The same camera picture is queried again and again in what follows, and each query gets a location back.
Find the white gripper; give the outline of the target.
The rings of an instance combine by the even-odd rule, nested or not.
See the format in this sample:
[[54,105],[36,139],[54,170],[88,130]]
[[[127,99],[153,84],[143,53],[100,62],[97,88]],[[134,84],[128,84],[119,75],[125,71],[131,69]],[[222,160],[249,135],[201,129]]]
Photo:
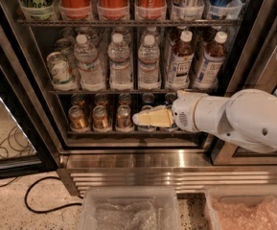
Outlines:
[[178,90],[177,99],[173,102],[173,114],[163,104],[152,106],[150,110],[134,114],[133,123],[137,126],[170,127],[174,119],[180,129],[198,132],[195,111],[198,102],[204,97],[207,97],[207,94]]

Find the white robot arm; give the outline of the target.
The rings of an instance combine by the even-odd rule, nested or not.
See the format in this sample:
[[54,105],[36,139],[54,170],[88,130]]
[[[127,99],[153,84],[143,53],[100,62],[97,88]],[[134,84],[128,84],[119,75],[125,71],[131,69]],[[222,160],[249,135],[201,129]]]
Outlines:
[[247,150],[277,150],[277,97],[244,89],[230,97],[179,90],[171,108],[164,105],[133,115],[137,126],[169,127],[206,132]]

